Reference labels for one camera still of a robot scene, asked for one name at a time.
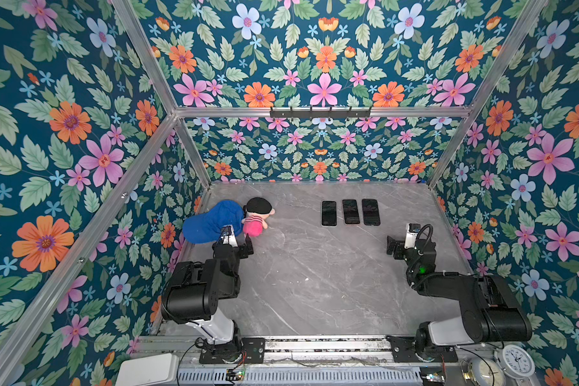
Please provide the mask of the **black phone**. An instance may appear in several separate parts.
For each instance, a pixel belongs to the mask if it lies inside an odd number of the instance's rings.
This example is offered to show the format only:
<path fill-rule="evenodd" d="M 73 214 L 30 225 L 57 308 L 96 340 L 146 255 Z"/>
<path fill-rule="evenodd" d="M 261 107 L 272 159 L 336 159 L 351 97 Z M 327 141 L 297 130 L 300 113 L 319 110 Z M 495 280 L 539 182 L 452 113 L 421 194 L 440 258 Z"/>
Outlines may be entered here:
<path fill-rule="evenodd" d="M 337 203 L 325 200 L 321 206 L 321 225 L 324 227 L 335 227 L 337 225 Z"/>
<path fill-rule="evenodd" d="M 358 208 L 358 203 L 356 199 L 343 199 L 342 200 L 343 212 L 344 212 L 344 223 L 346 225 L 359 225 L 360 224 L 360 213 Z"/>
<path fill-rule="evenodd" d="M 363 223 L 367 226 L 380 226 L 381 216 L 376 199 L 362 199 Z"/>

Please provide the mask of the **black phone front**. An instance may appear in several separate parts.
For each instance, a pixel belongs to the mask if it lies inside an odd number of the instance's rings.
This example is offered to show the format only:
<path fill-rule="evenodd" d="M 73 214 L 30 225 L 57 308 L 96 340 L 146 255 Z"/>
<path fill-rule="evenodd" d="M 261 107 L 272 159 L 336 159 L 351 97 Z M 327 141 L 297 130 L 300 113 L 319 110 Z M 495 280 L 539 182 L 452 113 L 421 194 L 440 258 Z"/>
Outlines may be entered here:
<path fill-rule="evenodd" d="M 321 206 L 321 225 L 324 227 L 335 227 L 337 225 L 337 203 L 325 200 Z"/>

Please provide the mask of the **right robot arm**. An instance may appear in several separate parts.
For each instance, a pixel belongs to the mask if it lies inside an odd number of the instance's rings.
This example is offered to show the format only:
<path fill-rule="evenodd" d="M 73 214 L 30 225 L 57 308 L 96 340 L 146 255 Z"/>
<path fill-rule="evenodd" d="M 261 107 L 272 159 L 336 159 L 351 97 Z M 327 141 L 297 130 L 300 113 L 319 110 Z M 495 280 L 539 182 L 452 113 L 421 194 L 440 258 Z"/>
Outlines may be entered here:
<path fill-rule="evenodd" d="M 457 302 L 460 315 L 423 322 L 412 339 L 387 336 L 394 359 L 452 363 L 458 360 L 457 346 L 529 341 L 532 325 L 506 280 L 497 275 L 438 271 L 433 231 L 431 224 L 409 223 L 404 239 L 387 237 L 386 253 L 405 262 L 410 289 L 423 297 Z"/>

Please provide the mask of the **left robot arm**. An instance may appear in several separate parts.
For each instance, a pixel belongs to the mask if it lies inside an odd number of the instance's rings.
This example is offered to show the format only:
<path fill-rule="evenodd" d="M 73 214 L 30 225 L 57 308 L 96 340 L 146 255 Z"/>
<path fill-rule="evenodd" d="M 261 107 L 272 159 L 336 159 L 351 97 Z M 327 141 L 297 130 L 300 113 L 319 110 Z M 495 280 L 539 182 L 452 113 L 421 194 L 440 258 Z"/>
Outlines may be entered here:
<path fill-rule="evenodd" d="M 161 297 L 161 314 L 167 321 L 192 327 L 199 337 L 194 347 L 200 359 L 236 363 L 245 357 L 240 328 L 219 308 L 221 300 L 236 299 L 241 290 L 241 261 L 253 254 L 247 237 L 239 244 L 233 226 L 226 225 L 205 262 L 181 262 L 175 267 Z"/>

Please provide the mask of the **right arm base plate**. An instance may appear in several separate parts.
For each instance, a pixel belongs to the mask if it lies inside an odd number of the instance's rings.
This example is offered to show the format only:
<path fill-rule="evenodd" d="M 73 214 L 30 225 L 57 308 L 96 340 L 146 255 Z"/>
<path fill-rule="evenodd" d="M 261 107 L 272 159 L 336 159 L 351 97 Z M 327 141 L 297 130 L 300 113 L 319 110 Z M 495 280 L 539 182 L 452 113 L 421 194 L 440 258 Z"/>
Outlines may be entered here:
<path fill-rule="evenodd" d="M 452 346 L 428 346 L 413 337 L 386 335 L 395 363 L 457 363 L 458 355 Z"/>

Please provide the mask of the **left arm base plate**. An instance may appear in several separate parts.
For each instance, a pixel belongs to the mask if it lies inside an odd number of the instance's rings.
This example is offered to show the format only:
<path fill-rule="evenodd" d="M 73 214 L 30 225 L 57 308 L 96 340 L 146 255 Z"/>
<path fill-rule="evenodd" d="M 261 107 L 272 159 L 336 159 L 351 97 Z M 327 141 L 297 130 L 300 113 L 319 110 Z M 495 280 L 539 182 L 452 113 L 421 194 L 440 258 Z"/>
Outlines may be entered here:
<path fill-rule="evenodd" d="M 264 338 L 240 338 L 226 343 L 204 344 L 199 356 L 200 364 L 259 364 L 264 362 L 266 340 Z"/>

